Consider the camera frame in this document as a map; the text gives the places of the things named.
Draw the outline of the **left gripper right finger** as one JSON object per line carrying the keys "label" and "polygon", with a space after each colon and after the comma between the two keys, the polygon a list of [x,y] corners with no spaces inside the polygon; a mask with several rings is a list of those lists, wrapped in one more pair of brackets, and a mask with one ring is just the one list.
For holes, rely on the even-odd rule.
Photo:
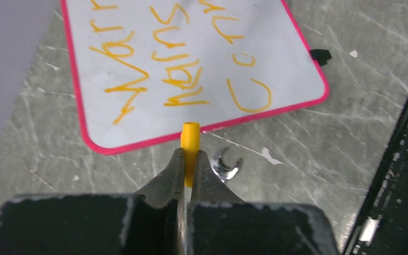
{"label": "left gripper right finger", "polygon": [[338,254],[332,226],[317,206],[244,201],[199,151],[186,217],[187,254]]}

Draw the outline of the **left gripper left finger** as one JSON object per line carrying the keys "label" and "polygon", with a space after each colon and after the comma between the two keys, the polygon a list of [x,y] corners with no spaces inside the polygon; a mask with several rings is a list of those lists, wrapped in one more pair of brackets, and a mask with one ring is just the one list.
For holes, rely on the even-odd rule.
{"label": "left gripper left finger", "polygon": [[184,151],[134,193],[25,194],[0,206],[0,254],[183,254]]}

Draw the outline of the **yellow marker cap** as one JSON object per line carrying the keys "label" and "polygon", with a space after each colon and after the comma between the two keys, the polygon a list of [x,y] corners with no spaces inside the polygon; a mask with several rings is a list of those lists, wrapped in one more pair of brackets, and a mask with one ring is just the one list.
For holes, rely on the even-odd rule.
{"label": "yellow marker cap", "polygon": [[194,169],[200,150],[200,124],[185,122],[180,137],[180,145],[184,151],[184,185],[193,186]]}

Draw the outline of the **whiteboard with red rim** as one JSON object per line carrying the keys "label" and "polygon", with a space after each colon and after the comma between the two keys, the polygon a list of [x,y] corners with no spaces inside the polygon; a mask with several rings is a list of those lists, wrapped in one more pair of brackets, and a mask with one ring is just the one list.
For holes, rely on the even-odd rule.
{"label": "whiteboard with red rim", "polygon": [[329,84],[285,1],[61,1],[82,138],[113,155],[310,107]]}

